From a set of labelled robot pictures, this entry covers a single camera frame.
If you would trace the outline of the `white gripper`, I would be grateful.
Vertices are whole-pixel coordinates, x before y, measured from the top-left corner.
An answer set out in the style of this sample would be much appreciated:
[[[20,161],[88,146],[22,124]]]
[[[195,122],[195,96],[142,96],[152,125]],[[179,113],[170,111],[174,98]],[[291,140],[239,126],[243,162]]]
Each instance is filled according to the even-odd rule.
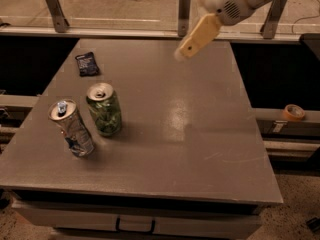
[[[190,59],[213,41],[223,25],[231,26],[250,17],[255,9],[248,0],[195,0],[206,13],[181,40],[174,52],[177,61]]]

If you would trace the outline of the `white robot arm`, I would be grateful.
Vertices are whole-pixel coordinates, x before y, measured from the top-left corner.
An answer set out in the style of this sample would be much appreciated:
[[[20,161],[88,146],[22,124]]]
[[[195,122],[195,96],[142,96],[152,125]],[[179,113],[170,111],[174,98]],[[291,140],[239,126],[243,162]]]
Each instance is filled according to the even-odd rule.
[[[175,59],[193,57],[219,35],[222,26],[238,24],[271,1],[275,0],[193,0],[195,24],[175,50]]]

